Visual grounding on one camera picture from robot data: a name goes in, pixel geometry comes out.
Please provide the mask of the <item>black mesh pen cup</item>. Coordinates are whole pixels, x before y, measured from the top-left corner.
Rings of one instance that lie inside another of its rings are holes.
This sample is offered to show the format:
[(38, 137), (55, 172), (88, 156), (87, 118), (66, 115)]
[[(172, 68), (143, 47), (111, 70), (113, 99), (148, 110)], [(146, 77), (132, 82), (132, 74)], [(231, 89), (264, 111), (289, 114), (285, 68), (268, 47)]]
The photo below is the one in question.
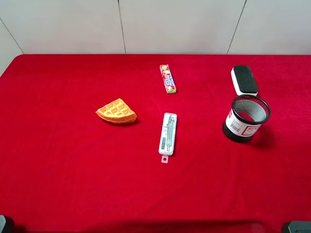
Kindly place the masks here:
[(223, 123), (223, 132), (232, 141), (248, 142), (270, 116), (271, 109), (263, 99), (247, 94), (237, 96)]

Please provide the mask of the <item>white compass case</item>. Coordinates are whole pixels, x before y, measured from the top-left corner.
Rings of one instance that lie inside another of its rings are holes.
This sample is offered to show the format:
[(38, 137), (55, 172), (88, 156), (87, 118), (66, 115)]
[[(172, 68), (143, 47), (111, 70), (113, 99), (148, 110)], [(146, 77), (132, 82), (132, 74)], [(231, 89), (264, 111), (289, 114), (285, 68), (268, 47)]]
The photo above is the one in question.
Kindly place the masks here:
[(176, 125), (177, 114), (165, 113), (158, 147), (158, 153), (161, 155), (161, 162), (165, 164), (168, 163), (169, 157), (173, 155)]

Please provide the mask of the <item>candy stick pack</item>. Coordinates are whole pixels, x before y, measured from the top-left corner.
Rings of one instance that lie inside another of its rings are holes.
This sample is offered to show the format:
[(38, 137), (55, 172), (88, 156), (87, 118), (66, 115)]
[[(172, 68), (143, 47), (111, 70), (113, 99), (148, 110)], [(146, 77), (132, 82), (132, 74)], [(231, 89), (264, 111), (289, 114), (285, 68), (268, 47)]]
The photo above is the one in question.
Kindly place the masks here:
[(168, 64), (160, 65), (159, 69), (160, 69), (161, 76), (163, 78), (166, 92), (168, 94), (176, 93), (177, 89), (176, 89), (169, 65)]

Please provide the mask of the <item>orange waffle wedge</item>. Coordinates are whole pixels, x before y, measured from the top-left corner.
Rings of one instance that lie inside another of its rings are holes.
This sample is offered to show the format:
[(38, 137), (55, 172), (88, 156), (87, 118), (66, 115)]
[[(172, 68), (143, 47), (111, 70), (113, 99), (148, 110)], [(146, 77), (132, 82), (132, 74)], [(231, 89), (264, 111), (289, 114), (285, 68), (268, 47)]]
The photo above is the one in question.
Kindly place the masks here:
[(122, 100), (118, 98), (96, 111), (103, 120), (113, 124), (125, 124), (137, 119), (136, 113)]

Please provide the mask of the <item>white black board eraser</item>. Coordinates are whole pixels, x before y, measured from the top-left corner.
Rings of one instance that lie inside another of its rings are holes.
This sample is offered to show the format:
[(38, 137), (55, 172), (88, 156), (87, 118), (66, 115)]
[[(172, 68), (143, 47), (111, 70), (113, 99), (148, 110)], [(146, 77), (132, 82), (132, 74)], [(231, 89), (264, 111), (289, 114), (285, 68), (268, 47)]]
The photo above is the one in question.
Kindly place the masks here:
[(234, 66), (230, 74), (235, 92), (238, 96), (257, 96), (259, 90), (250, 67), (240, 65)]

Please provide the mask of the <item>red velvet tablecloth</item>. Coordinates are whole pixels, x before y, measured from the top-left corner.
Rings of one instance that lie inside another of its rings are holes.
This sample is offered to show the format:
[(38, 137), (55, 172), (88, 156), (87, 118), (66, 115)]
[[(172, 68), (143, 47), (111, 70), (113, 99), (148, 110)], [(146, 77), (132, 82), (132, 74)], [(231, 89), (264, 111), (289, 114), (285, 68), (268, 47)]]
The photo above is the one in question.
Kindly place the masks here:
[[(244, 143), (223, 132), (238, 65), (271, 109)], [(96, 114), (118, 98), (134, 122)], [(165, 113), (177, 114), (167, 164)], [(0, 212), (22, 233), (277, 233), (310, 220), (311, 58), (19, 55), (0, 78)]]

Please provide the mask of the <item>dark right base corner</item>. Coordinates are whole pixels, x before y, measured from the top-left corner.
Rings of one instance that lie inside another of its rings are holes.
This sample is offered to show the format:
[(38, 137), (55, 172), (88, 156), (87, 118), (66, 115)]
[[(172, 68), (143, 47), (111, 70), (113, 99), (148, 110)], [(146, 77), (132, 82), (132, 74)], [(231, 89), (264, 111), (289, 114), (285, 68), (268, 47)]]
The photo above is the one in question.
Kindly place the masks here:
[(311, 221), (290, 221), (282, 225), (282, 233), (311, 233)]

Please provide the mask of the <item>dark base corner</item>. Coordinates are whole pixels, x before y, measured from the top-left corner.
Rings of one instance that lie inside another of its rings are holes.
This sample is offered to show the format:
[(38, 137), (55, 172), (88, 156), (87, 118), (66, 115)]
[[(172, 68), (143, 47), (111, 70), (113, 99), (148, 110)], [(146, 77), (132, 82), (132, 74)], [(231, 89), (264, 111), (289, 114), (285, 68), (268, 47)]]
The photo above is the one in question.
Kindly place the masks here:
[(0, 233), (12, 233), (14, 221), (11, 217), (0, 215)]
[(290, 221), (282, 225), (282, 233), (311, 233), (311, 221)]

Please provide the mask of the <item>dark left base corner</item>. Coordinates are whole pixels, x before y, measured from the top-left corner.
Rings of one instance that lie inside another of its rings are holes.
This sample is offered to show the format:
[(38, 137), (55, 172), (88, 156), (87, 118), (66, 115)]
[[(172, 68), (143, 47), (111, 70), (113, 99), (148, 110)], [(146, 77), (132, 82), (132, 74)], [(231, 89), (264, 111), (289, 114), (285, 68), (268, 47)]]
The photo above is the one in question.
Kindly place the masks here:
[(14, 221), (11, 217), (0, 215), (0, 233), (12, 233)]

